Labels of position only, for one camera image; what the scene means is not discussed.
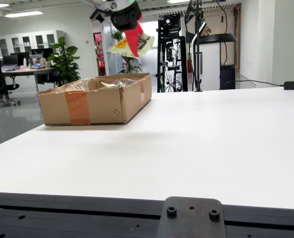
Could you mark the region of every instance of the open cardboard box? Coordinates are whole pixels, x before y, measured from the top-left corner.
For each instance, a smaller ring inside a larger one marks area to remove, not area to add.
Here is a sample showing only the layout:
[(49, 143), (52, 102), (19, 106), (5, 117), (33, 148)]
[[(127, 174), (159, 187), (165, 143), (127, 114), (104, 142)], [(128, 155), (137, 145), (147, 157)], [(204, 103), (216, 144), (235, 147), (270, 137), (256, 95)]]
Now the open cardboard box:
[[(102, 84), (124, 78), (135, 82), (110, 88)], [(101, 76), (72, 82), (38, 95), (45, 125), (127, 123), (150, 101), (151, 77), (148, 73)]]

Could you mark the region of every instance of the white table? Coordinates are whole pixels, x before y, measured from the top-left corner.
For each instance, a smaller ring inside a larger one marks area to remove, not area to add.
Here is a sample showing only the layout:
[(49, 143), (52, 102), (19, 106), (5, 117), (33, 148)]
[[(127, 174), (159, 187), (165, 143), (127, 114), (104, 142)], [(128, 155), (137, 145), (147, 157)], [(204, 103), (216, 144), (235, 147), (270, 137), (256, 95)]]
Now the white table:
[(38, 79), (37, 75), (42, 75), (42, 74), (49, 74), (53, 71), (53, 68), (42, 68), (42, 69), (36, 69), (36, 68), (28, 68), (26, 70), (12, 70), (12, 71), (5, 71), (2, 72), (2, 74), (5, 77), (17, 77), (17, 76), (29, 76), (29, 75), (34, 75), (34, 79), (36, 81), (36, 87), (37, 87), (37, 92), (39, 92), (39, 87), (38, 87)]
[(294, 208), (294, 91), (153, 94), (127, 125), (40, 126), (0, 145), (0, 192)]

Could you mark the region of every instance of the plastic bag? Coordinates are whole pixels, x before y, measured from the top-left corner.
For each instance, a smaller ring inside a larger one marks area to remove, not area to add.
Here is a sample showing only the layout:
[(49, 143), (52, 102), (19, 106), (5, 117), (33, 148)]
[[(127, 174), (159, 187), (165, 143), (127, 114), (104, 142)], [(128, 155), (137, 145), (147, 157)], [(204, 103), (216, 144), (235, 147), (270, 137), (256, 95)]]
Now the plastic bag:
[(110, 83), (101, 82), (101, 84), (105, 88), (112, 88), (112, 87), (125, 87), (125, 86), (128, 86), (134, 82), (135, 82), (134, 80), (131, 80), (128, 78), (121, 78), (121, 79), (116, 79), (115, 81), (111, 81)]
[[(137, 52), (139, 57), (145, 55), (149, 50), (151, 50), (153, 43), (155, 42), (154, 36), (148, 36), (144, 33), (139, 34), (139, 41), (137, 45)], [(121, 41), (117, 42), (114, 46), (109, 48), (111, 53), (120, 54), (122, 56), (136, 58), (127, 42), (127, 38), (123, 38)]]
[(91, 82), (92, 78), (85, 78), (80, 79), (78, 81), (63, 85), (60, 88), (55, 88), (55, 93), (61, 93), (61, 92), (73, 92), (73, 91), (89, 91), (89, 82)]

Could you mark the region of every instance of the snack bag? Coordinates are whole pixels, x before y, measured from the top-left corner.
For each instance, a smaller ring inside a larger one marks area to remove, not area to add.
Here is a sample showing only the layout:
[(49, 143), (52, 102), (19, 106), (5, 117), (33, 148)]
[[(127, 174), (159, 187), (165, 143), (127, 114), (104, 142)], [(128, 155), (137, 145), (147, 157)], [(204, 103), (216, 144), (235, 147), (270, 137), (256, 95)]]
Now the snack bag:
[[(151, 50), (153, 43), (155, 42), (154, 36), (148, 36), (144, 33), (139, 34), (139, 41), (137, 45), (137, 52), (139, 56), (145, 55), (149, 50)], [(117, 42), (114, 46), (109, 48), (111, 53), (120, 54), (122, 56), (136, 58), (130, 50), (127, 39), (123, 38), (121, 41)]]

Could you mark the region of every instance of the glass cabinet door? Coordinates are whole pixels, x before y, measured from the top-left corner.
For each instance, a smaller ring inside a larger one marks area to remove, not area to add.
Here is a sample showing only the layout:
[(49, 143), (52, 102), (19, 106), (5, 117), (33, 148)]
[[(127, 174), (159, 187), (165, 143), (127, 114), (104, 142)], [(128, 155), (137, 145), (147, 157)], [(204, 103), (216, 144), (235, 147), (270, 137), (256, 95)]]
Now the glass cabinet door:
[(36, 40), (37, 40), (37, 48), (38, 49), (44, 49), (44, 42), (43, 42), (42, 35), (36, 36)]
[(0, 39), (0, 50), (1, 56), (9, 55), (6, 39)]
[(18, 37), (11, 38), (11, 41), (12, 41), (13, 51), (15, 53), (20, 53), (21, 52), (21, 48), (20, 48), (19, 38)]
[(49, 34), (47, 35), (47, 39), (48, 39), (48, 47), (49, 48), (53, 48), (53, 45), (56, 43), (55, 38), (54, 38), (54, 34)]
[(32, 47), (31, 47), (30, 37), (24, 36), (24, 37), (22, 37), (22, 40), (23, 40), (24, 51), (29, 52), (29, 54), (32, 55), (32, 52), (31, 52)]

